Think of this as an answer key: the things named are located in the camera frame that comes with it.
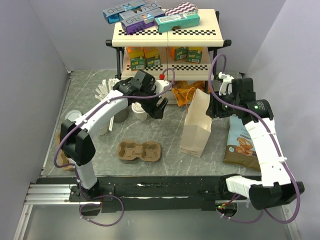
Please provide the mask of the paper takeout bag orange handles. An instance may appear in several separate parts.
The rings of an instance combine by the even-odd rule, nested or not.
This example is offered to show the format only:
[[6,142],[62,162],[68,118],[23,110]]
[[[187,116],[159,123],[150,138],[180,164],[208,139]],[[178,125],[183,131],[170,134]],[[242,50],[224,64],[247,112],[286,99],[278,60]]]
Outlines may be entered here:
[[196,89],[188,106],[180,140],[180,151],[201,157],[211,134],[212,118],[206,115],[210,95]]

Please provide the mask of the white paper coffee cup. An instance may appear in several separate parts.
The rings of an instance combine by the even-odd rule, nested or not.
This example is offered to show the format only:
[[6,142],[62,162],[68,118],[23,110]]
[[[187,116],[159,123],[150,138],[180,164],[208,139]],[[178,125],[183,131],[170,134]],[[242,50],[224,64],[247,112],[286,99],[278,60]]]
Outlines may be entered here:
[[135,111],[133,110],[134,116],[138,121],[145,121],[148,118],[148,113],[145,111]]

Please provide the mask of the brown cardboard cup carrier top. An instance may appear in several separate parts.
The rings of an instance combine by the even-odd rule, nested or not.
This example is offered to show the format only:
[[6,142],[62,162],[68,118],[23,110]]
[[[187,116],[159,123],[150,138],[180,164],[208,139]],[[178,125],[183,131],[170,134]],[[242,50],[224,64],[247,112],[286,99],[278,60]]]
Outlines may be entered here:
[[117,146],[117,156],[120,160],[133,161],[141,159],[144,162],[157,162],[161,158],[162,148],[158,142],[145,141],[138,143],[125,140]]

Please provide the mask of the white plastic cup lid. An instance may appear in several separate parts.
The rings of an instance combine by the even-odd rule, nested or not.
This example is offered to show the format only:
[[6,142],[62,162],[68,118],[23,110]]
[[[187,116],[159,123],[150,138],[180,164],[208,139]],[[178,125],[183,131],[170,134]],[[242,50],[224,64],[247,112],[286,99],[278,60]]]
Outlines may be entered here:
[[134,102],[131,104],[131,109],[135,113],[143,113],[145,110],[142,108],[142,105],[139,102]]

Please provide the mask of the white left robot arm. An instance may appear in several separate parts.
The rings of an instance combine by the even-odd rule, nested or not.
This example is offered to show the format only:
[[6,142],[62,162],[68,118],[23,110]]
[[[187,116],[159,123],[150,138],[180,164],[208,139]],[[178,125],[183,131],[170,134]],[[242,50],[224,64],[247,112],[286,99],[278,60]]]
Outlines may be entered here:
[[168,99],[161,96],[172,85],[163,74],[156,79],[139,70],[135,76],[118,81],[107,96],[87,113],[74,121],[66,119],[62,122],[58,149],[69,159],[81,195],[87,201],[95,200],[100,194],[100,183],[92,164],[96,153],[93,137],[112,117],[133,103],[139,103],[153,119],[162,119]]

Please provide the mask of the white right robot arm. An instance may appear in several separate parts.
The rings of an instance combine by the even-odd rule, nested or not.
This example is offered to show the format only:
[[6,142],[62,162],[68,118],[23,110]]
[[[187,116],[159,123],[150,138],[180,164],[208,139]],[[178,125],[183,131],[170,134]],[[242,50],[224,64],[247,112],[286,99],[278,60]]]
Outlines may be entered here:
[[238,194],[250,200],[257,210],[290,204],[299,207],[304,184],[296,181],[289,171],[286,158],[280,148],[275,130],[275,119],[270,103],[257,99],[252,78],[233,78],[219,74],[218,91],[212,91],[206,115],[210,118],[227,118],[232,115],[241,119],[255,148],[260,166],[261,180],[241,175],[222,178],[218,193],[223,199]]

